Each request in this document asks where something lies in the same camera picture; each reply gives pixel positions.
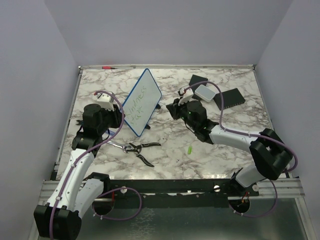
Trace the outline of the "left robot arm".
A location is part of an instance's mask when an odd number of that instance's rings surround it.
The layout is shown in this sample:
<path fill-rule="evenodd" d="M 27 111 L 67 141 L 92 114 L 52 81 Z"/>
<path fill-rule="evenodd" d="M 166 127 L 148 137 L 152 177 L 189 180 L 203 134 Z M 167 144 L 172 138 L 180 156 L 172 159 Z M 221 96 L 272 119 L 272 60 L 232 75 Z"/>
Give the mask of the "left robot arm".
<path fill-rule="evenodd" d="M 72 141 L 67 167 L 52 195 L 44 205 L 37 205 L 33 213 L 41 237 L 75 240 L 94 199 L 110 193 L 108 175 L 93 177 L 87 186 L 81 184 L 103 144 L 103 134 L 110 128 L 120 130 L 123 116 L 117 105 L 103 108 L 92 103 L 84 107 L 82 128 Z"/>

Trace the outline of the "blue framed whiteboard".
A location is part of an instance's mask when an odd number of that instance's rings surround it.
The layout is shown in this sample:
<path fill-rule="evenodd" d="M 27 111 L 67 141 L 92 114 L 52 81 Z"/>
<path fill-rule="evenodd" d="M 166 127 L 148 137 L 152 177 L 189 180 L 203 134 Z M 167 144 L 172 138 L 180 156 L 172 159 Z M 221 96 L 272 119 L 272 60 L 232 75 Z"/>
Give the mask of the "blue framed whiteboard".
<path fill-rule="evenodd" d="M 136 136 L 144 132 L 161 98 L 162 92 L 151 71 L 146 68 L 122 105 L 124 121 Z"/>

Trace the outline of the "green marker cap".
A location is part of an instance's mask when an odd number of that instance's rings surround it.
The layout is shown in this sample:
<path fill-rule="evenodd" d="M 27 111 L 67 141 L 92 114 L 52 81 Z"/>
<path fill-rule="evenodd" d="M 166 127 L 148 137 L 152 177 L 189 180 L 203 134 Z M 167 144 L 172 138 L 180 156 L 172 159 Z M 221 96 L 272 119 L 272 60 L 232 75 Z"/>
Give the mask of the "green marker cap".
<path fill-rule="evenodd" d="M 192 153 L 192 147 L 191 147 L 191 146 L 189 146 L 189 147 L 188 147 L 187 154 L 188 154 L 188 155 L 190 155 L 191 153 Z"/>

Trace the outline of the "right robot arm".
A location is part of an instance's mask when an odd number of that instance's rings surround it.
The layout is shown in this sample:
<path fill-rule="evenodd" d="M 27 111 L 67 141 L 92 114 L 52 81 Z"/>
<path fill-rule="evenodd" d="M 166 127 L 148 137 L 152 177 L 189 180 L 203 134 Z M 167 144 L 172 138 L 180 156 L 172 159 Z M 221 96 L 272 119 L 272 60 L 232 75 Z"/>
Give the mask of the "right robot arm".
<path fill-rule="evenodd" d="M 166 108 L 174 120 L 183 120 L 198 140 L 212 145 L 226 145 L 251 154 L 253 164 L 232 175 L 229 189 L 234 195 L 242 195 L 249 186 L 261 180 L 277 180 L 292 160 L 293 153 L 272 129 L 253 133 L 226 129 L 208 119 L 207 110 L 200 101 L 180 104 L 181 100 L 176 98 Z"/>

